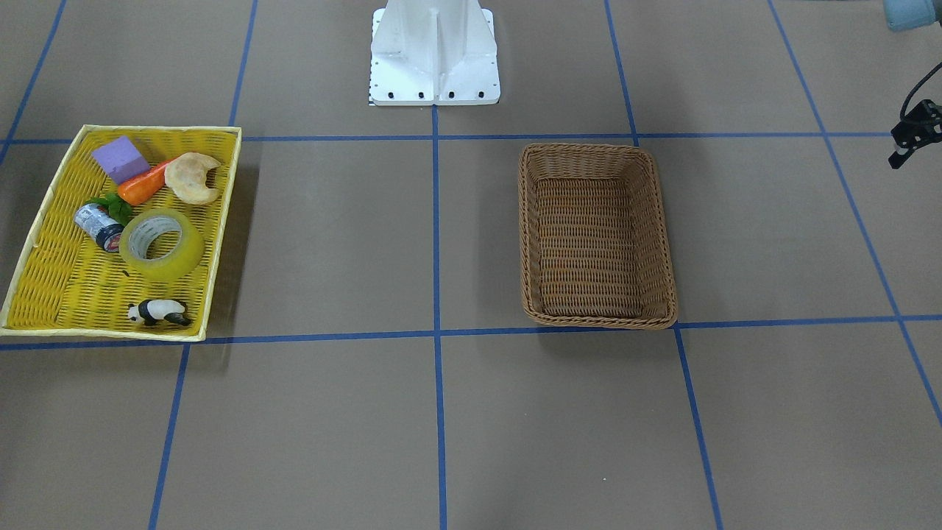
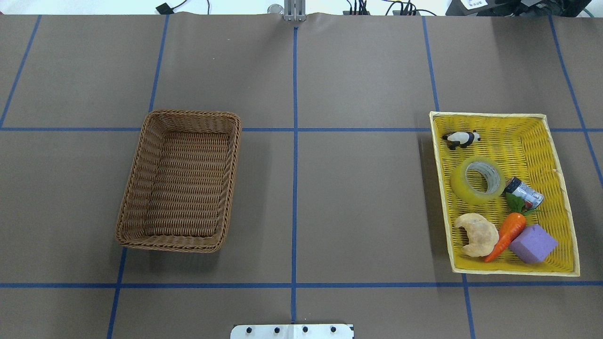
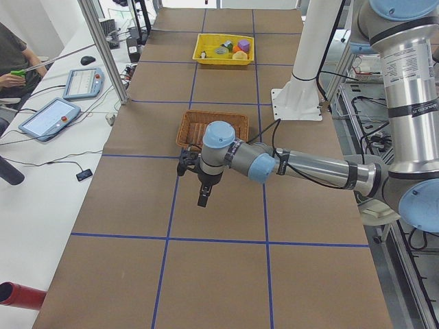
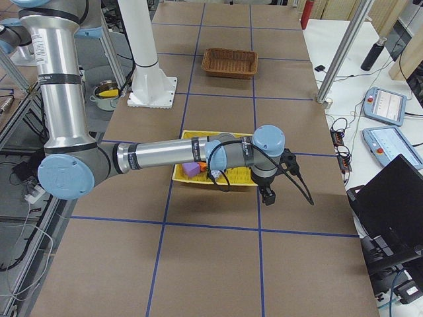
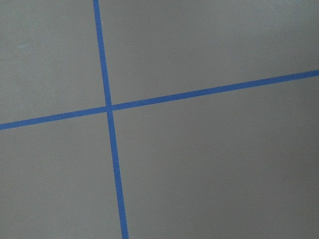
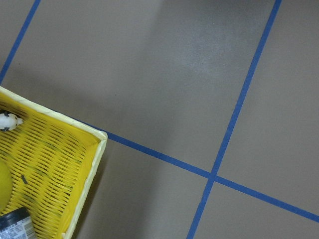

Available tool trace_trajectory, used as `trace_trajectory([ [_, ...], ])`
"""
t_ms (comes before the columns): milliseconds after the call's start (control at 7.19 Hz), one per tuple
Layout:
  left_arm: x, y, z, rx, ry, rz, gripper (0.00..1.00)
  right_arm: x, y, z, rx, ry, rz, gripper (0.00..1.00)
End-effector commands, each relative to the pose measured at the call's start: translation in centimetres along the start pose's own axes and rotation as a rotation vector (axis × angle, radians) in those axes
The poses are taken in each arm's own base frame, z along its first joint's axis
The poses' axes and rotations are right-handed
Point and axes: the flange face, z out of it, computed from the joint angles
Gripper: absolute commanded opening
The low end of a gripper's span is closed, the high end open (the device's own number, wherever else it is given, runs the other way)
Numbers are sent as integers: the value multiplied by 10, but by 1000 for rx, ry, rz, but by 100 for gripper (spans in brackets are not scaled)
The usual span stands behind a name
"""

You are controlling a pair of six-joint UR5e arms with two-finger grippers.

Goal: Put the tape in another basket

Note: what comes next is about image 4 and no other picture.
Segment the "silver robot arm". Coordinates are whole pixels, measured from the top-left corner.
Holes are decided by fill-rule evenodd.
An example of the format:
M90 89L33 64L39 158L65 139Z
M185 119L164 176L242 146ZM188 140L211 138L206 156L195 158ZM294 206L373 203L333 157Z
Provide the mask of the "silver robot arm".
M18 47L29 49L29 54L34 54L32 37L22 25L19 18L6 18L1 21L1 49L7 55L13 53Z
M273 125L252 136L228 133L154 143L98 144L89 135L75 35L92 30L100 20L98 1L17 1L19 19L32 41L49 138L38 167L42 187L72 200L118 174L142 168L205 162L210 170L246 166L265 204L274 203L271 189L282 173L285 137Z

